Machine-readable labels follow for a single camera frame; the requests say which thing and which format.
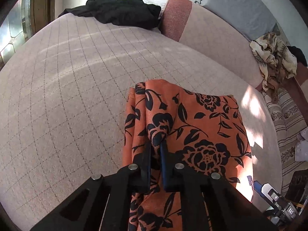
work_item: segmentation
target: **grey pillowcase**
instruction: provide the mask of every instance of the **grey pillowcase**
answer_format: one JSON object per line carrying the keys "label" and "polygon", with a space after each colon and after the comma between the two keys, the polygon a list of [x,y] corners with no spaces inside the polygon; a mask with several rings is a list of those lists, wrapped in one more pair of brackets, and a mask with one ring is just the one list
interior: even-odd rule
{"label": "grey pillowcase", "polygon": [[201,5],[229,23],[248,41],[271,32],[276,24],[261,0],[202,0]]}

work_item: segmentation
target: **orange floral fabric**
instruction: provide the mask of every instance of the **orange floral fabric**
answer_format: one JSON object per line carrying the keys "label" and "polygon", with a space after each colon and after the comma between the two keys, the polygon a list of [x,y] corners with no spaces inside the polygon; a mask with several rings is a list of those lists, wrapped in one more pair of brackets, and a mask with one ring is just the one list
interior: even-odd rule
{"label": "orange floral fabric", "polygon": [[182,230],[179,193],[163,190],[160,143],[197,172],[224,176],[248,200],[253,195],[251,150],[238,104],[232,95],[212,96],[187,91],[164,80],[138,83],[126,105],[123,166],[143,152],[149,139],[151,188],[134,193],[129,231]]}

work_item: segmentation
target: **black cloth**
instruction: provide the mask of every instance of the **black cloth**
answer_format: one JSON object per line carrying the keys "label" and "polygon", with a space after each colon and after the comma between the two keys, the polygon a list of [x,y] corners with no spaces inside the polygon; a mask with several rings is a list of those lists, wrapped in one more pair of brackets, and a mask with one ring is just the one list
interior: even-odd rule
{"label": "black cloth", "polygon": [[302,52],[301,49],[295,47],[295,46],[287,46],[288,49],[290,50],[291,54],[294,55],[297,59],[297,62],[301,62],[304,66],[307,67],[307,61],[304,56],[304,53]]}
{"label": "black cloth", "polygon": [[95,17],[101,23],[152,29],[158,26],[161,7],[143,0],[87,0],[86,5],[66,8],[58,17],[72,13],[79,17]]}

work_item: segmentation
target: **metal pin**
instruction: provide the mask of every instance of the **metal pin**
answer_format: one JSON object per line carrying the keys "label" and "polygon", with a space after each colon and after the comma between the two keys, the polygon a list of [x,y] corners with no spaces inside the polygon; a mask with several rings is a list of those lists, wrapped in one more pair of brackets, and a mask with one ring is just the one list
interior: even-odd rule
{"label": "metal pin", "polygon": [[101,174],[94,174],[91,176],[92,180],[99,180],[102,177]]}
{"label": "metal pin", "polygon": [[128,168],[129,168],[130,170],[136,170],[136,169],[138,168],[138,165],[135,164],[135,163],[132,163],[132,164],[129,164],[129,165],[128,165]]}
{"label": "metal pin", "polygon": [[220,179],[220,174],[218,174],[218,173],[212,173],[212,174],[211,174],[211,177],[212,177],[213,179],[215,179],[215,180],[218,180],[218,179]]}
{"label": "metal pin", "polygon": [[177,163],[174,166],[176,169],[183,169],[184,168],[184,164],[183,163]]}

